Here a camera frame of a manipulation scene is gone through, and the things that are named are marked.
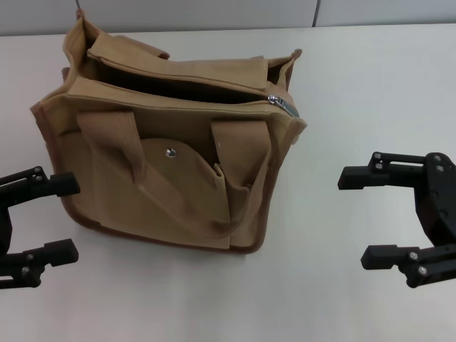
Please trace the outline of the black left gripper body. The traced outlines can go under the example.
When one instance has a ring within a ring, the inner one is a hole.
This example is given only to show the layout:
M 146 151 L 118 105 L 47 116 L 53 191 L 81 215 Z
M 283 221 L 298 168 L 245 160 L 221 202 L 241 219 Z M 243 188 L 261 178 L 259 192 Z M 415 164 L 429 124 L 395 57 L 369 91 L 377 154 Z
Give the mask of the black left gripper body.
M 0 255 L 8 253 L 12 235 L 12 224 L 8 207 L 0 210 Z

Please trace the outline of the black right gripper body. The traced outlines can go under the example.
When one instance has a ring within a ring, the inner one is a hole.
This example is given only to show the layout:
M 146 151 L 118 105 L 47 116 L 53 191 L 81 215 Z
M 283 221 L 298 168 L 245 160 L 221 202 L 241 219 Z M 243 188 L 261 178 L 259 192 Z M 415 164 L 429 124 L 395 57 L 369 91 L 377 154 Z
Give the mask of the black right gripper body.
M 435 246 L 455 243 L 455 164 L 445 154 L 425 156 L 415 211 L 423 231 Z

